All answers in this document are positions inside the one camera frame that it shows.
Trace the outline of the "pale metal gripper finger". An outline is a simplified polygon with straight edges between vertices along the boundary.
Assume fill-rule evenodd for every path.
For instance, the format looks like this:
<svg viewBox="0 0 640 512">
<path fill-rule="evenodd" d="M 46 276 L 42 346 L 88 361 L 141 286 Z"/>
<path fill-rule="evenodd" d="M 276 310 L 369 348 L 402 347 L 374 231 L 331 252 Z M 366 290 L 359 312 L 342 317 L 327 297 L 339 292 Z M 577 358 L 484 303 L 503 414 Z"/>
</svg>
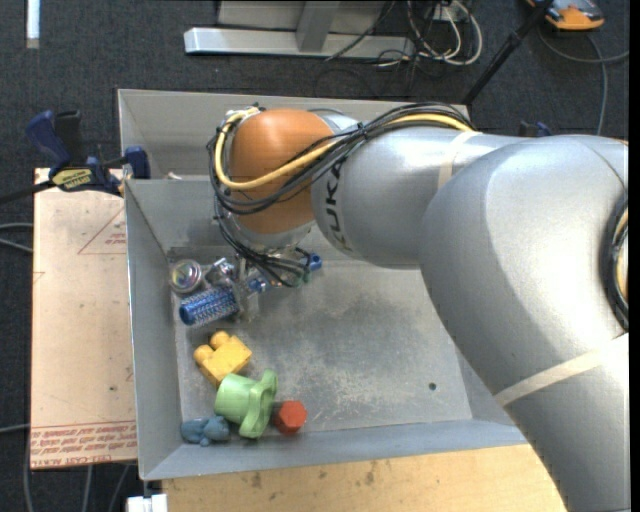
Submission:
<svg viewBox="0 0 640 512">
<path fill-rule="evenodd" d="M 239 308 L 239 318 L 243 321 L 252 321 L 259 313 L 258 293 L 246 281 L 235 282 L 233 293 Z"/>
<path fill-rule="evenodd" d="M 206 288 L 233 288 L 236 265 L 226 257 L 221 257 L 203 270 Z"/>
</svg>

